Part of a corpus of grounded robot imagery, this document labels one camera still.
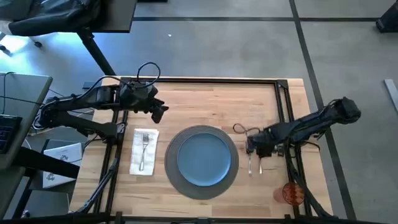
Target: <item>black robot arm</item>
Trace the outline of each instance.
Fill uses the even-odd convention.
[[[258,134],[248,136],[248,151],[256,150],[262,158],[271,156],[275,147],[289,140],[291,144],[306,141],[313,134],[322,135],[332,124],[350,124],[361,117],[353,100],[333,100],[323,109],[289,123],[277,123]]]
[[[155,98],[157,89],[148,83],[130,81],[123,85],[92,87],[82,95],[49,98],[40,113],[39,124],[45,128],[68,126],[84,135],[96,133],[102,139],[115,138],[118,126],[100,124],[70,115],[68,111],[83,108],[97,110],[132,110],[152,113],[152,120],[159,123],[169,107]]]

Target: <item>desk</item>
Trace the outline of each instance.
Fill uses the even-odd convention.
[[[117,81],[106,79],[103,85],[116,83]],[[309,114],[303,80],[288,79],[287,83],[295,118]],[[154,124],[149,114],[129,114],[112,213],[121,211],[124,216],[136,217],[211,218],[283,218],[285,214],[292,214],[290,205],[277,203],[272,197],[274,189],[288,182],[285,159],[277,156],[263,158],[264,172],[260,175],[256,169],[259,160],[253,157],[253,177],[250,178],[244,146],[246,138],[242,134],[235,134],[232,129],[234,123],[251,128],[279,122],[272,85],[164,82],[155,85],[159,90],[157,97],[165,101],[170,109],[165,112],[159,124]],[[93,119],[100,123],[108,122],[112,115],[112,111],[96,111]],[[225,193],[210,200],[194,200],[178,193],[164,169],[165,151],[172,138],[181,130],[198,124],[215,126],[225,131],[239,153],[239,170],[234,183]],[[135,128],[160,131],[153,176],[129,174]],[[100,142],[86,148],[70,210],[81,207],[97,187],[104,152],[105,145]],[[331,213],[318,149],[313,146],[303,147],[302,160],[309,189],[324,209]],[[109,186],[103,194],[101,211],[105,208],[108,190]]]
[[[3,77],[0,77],[0,92],[3,93]],[[51,77],[36,75],[7,75],[6,96],[42,103],[52,82]],[[19,182],[24,175],[25,168],[9,167],[13,158],[16,157],[22,142],[24,141],[35,115],[39,111],[39,105],[15,100],[6,100],[5,113],[8,115],[22,117],[18,133],[14,138],[7,154],[0,154],[0,217],[2,218],[16,191]]]
[[[94,41],[93,32],[130,33],[137,0],[105,0],[98,21],[77,30],[81,41],[105,75],[116,75]]]

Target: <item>silver fork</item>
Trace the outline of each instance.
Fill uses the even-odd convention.
[[[147,132],[144,132],[144,134],[142,135],[142,147],[144,148],[144,150],[142,150],[141,162],[139,163],[140,171],[144,170],[144,154],[148,144],[149,144],[149,134]]]

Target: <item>gray floor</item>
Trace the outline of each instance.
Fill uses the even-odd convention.
[[[140,4],[136,16],[292,16],[289,0],[169,1]],[[300,17],[379,17],[395,0],[295,2]],[[380,34],[373,22],[302,22],[302,28],[323,101],[347,96],[363,112],[357,123],[332,129],[356,215],[396,223],[398,114],[382,81],[392,78],[398,84],[398,34]],[[0,53],[0,71],[50,75],[51,88],[64,95],[81,92],[83,82],[103,75],[76,34],[37,39],[43,49],[24,37],[7,36],[1,43],[12,55]],[[95,40],[118,75],[135,75],[140,64],[154,61],[165,76],[303,78],[311,109],[317,108],[294,22],[136,21],[130,34],[96,34]],[[59,129],[29,141],[41,148],[46,138],[63,139],[70,131]],[[321,145],[333,211],[345,217],[331,157],[325,141]],[[32,197],[28,208],[33,216],[66,212],[66,196],[59,196],[65,202],[57,211],[50,206],[55,197]],[[40,210],[38,203],[51,209]]]

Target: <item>gray placemat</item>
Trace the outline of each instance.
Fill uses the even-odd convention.
[[[191,184],[180,173],[177,165],[178,151],[181,145],[194,134],[209,133],[222,139],[231,152],[231,167],[223,180],[209,187],[199,187]],[[206,200],[219,196],[232,185],[239,168],[238,150],[232,139],[222,130],[211,126],[192,126],[179,132],[170,142],[165,155],[165,170],[173,187],[187,197]]]

